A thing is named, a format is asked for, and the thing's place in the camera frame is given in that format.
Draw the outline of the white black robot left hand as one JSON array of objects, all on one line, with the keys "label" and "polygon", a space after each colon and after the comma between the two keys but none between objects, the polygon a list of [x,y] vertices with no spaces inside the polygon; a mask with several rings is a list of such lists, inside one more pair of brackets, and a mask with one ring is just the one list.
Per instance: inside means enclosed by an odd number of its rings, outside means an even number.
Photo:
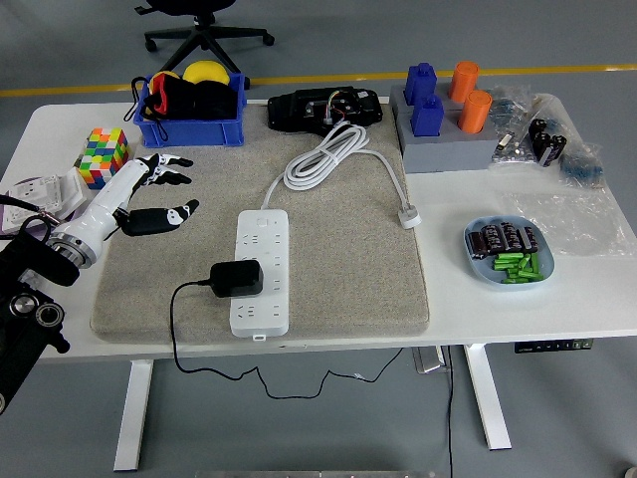
[{"label": "white black robot left hand", "polygon": [[174,170],[174,165],[190,167],[193,161],[168,153],[129,160],[98,193],[85,212],[57,227],[51,238],[97,250],[116,229],[129,236],[142,236],[179,228],[198,207],[197,200],[168,209],[126,210],[131,196],[142,186],[189,184],[191,179]]}]

